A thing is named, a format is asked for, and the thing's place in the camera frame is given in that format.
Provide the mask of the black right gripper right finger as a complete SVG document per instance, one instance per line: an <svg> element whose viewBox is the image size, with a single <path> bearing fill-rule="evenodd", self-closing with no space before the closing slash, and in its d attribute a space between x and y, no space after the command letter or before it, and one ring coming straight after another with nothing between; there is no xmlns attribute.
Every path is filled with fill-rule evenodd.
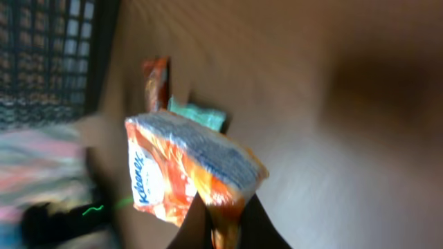
<svg viewBox="0 0 443 249"><path fill-rule="evenodd" d="M275 229L256 194L250 199L240 220L241 249L291 249Z"/></svg>

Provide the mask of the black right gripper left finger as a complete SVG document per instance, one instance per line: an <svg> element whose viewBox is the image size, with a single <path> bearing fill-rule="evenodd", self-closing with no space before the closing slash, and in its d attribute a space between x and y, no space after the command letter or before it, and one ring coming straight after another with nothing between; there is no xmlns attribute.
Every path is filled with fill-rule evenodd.
<svg viewBox="0 0 443 249"><path fill-rule="evenodd" d="M211 218L199 194L167 249L211 249Z"/></svg>

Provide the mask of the orange tissue pack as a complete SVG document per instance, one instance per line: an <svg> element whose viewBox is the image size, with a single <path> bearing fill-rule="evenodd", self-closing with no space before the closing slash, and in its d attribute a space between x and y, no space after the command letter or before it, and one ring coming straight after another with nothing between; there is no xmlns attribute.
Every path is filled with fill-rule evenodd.
<svg viewBox="0 0 443 249"><path fill-rule="evenodd" d="M134 208L181 226L195 195L209 210L215 248L236 248L247 202L269 176L252 151L169 111L126 119Z"/></svg>

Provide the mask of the light green wet wipes pack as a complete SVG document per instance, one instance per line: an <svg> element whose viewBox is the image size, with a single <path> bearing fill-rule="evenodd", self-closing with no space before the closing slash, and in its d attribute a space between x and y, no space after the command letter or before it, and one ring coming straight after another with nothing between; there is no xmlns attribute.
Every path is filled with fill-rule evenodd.
<svg viewBox="0 0 443 249"><path fill-rule="evenodd" d="M168 101L168 111L197 122L214 131L221 131L227 118L226 113L223 111L202 108L195 104L180 104L174 97L171 97Z"/></svg>

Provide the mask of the red snack package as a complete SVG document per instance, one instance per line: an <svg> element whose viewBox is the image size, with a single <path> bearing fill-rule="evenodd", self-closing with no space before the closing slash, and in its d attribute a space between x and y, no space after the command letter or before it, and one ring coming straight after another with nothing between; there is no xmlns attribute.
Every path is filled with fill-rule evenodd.
<svg viewBox="0 0 443 249"><path fill-rule="evenodd" d="M145 106L148 112L168 107L170 99L169 69L169 57L156 57L143 62Z"/></svg>

